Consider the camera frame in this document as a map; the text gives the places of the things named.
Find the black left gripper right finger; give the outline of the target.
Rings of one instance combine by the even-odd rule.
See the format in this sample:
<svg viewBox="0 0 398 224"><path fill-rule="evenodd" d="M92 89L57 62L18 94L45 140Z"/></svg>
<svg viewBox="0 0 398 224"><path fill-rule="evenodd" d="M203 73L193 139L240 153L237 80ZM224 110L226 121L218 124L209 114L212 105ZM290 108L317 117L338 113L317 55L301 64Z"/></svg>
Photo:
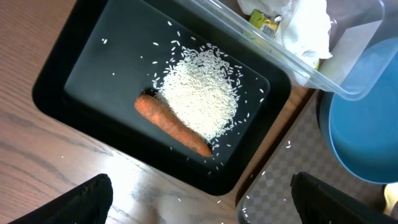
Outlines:
<svg viewBox="0 0 398 224"><path fill-rule="evenodd" d="M350 197L316 177L292 176L291 194L303 224L397 224L397 220Z"/></svg>

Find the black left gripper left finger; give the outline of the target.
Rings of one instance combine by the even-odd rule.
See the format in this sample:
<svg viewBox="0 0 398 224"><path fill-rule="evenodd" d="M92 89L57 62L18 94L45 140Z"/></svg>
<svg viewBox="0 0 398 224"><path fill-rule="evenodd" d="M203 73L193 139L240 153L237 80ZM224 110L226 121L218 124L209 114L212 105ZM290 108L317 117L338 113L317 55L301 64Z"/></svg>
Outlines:
<svg viewBox="0 0 398 224"><path fill-rule="evenodd" d="M98 174L10 224L105 224L112 203L111 179Z"/></svg>

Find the dark blue bowl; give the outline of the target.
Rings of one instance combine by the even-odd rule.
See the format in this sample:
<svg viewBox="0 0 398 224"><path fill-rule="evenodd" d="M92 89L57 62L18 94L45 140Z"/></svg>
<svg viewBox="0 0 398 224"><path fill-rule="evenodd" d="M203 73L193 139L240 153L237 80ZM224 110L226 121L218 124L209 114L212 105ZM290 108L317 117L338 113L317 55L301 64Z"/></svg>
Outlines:
<svg viewBox="0 0 398 224"><path fill-rule="evenodd" d="M348 101L324 93L318 123L328 149L357 178L374 184L397 182L397 38L364 51L353 68L361 81L366 72L384 71L368 94Z"/></svg>

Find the orange carrot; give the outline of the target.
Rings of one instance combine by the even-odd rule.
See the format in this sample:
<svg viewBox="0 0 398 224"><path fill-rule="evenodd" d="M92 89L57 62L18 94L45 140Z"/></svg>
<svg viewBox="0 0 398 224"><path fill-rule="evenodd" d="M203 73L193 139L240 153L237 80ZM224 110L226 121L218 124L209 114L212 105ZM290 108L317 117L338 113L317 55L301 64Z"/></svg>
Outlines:
<svg viewBox="0 0 398 224"><path fill-rule="evenodd" d="M150 95L141 95L136 98L134 107L146 120L190 150L201 156L212 156L211 150L201 137L178 120L159 100Z"/></svg>

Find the white napkin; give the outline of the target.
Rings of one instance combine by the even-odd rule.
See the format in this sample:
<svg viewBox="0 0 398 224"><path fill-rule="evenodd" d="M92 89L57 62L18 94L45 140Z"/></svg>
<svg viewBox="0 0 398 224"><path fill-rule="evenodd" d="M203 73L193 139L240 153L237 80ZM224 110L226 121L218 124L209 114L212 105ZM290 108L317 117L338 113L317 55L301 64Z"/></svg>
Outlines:
<svg viewBox="0 0 398 224"><path fill-rule="evenodd" d="M243 42L255 53L278 65L294 84L321 89L320 60L332 57L329 50L330 17L326 0L238 0L242 12L251 17L257 9L268 16L281 15L275 38L257 27L244 32Z"/></svg>

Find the pile of white rice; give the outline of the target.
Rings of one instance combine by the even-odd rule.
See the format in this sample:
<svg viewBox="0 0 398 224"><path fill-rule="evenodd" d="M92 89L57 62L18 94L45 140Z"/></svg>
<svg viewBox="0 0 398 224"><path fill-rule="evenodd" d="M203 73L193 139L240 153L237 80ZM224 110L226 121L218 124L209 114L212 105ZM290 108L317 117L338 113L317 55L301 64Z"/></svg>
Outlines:
<svg viewBox="0 0 398 224"><path fill-rule="evenodd" d="M155 97L202 140L210 142L248 121L237 118L243 89L243 67L218 47L190 49L172 41L171 58L156 85Z"/></svg>

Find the green snack wrapper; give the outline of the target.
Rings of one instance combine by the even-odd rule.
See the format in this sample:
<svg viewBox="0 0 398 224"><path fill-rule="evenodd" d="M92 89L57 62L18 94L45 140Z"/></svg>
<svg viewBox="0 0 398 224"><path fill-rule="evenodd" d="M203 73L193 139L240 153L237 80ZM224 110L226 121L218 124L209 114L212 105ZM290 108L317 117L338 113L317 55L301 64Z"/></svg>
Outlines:
<svg viewBox="0 0 398 224"><path fill-rule="evenodd" d="M251 14L249 23L254 27L257 27L266 36L274 39L282 19L283 17L281 15L268 16L267 14L255 9Z"/></svg>

